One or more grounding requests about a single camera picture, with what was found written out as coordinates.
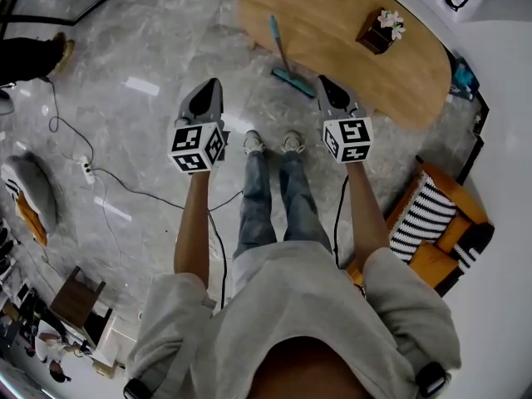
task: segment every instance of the desk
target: desk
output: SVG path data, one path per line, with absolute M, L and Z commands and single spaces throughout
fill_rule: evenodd
M 373 55 L 356 38 L 380 7 L 397 10 L 406 32 L 384 54 Z M 395 0 L 240 0 L 242 27 L 276 52 L 272 14 L 288 59 L 348 84 L 406 128 L 427 128 L 440 115 L 451 84 L 445 48 Z

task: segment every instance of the blue jeans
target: blue jeans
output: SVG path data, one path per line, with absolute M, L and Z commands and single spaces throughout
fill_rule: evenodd
M 284 240 L 317 241 L 331 252 L 331 243 L 319 222 L 318 209 L 298 153 L 287 152 L 281 157 L 279 180 L 288 220 Z M 249 249 L 277 242 L 270 220 L 272 194 L 268 164 L 264 154 L 258 151 L 251 152 L 246 162 L 241 212 L 239 246 L 234 259 Z

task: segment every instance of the sweatshirt sleeve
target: sweatshirt sleeve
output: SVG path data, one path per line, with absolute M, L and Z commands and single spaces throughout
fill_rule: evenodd
M 367 301 L 416 373 L 430 362 L 446 371 L 460 368 L 451 310 L 436 291 L 387 248 L 370 256 L 363 275 Z
M 165 275 L 151 287 L 142 313 L 139 337 L 127 359 L 128 378 L 141 378 L 155 390 L 174 360 L 183 369 L 194 355 L 199 335 L 212 316 L 215 302 L 201 280 L 192 273 Z

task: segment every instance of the black pants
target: black pants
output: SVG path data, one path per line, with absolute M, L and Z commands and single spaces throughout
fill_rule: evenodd
M 63 56 L 63 43 L 31 38 L 0 40 L 0 86 L 47 76 Z

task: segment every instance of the white wall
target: white wall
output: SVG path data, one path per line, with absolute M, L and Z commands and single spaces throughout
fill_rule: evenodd
M 10 350 L 12 362 L 57 399 L 119 399 L 124 397 L 122 390 L 126 379 L 120 368 L 116 369 L 115 377 L 109 379 L 92 369 L 90 358 L 75 357 L 72 353 L 68 353 L 63 358 L 62 367 L 72 381 L 60 384 L 52 379 L 47 366 L 41 363 L 37 356 L 27 356 L 24 350 L 25 345 L 26 343 L 18 337 Z
M 480 195 L 495 236 L 445 298 L 463 363 L 445 396 L 518 398 L 532 382 L 532 0 L 492 0 L 468 22 L 437 0 L 399 1 L 467 59 L 490 107 L 466 186 Z M 515 14 L 520 22 L 506 20 Z

